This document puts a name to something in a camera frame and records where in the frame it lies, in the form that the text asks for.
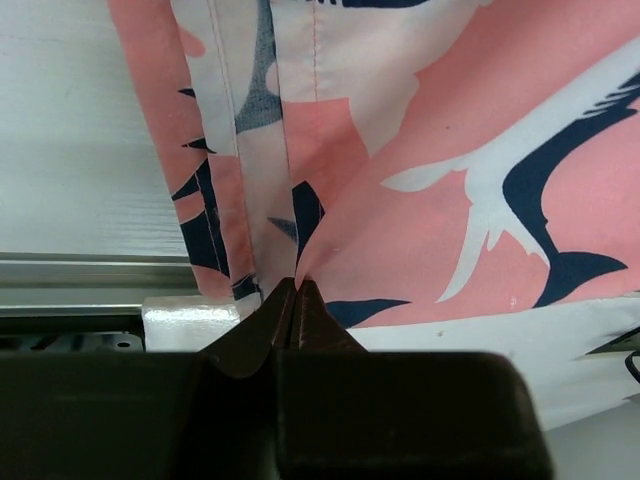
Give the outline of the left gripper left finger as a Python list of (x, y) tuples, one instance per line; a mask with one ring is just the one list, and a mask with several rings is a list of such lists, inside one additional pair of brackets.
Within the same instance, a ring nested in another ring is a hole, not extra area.
[(295, 303), (279, 282), (253, 314), (194, 353), (1, 358), (5, 479), (210, 478), (271, 403), (268, 357)]

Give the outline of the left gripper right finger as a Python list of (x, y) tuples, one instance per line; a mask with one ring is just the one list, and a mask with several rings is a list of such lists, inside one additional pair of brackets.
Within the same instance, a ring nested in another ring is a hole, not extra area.
[(369, 352), (300, 285), (274, 358), (285, 479), (550, 479), (528, 388), (503, 356)]

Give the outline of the pink shark print shorts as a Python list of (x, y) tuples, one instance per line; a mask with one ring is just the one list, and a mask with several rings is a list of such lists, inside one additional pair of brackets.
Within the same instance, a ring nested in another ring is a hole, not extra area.
[(109, 9), (202, 294), (503, 353), (549, 429), (638, 398), (637, 2)]

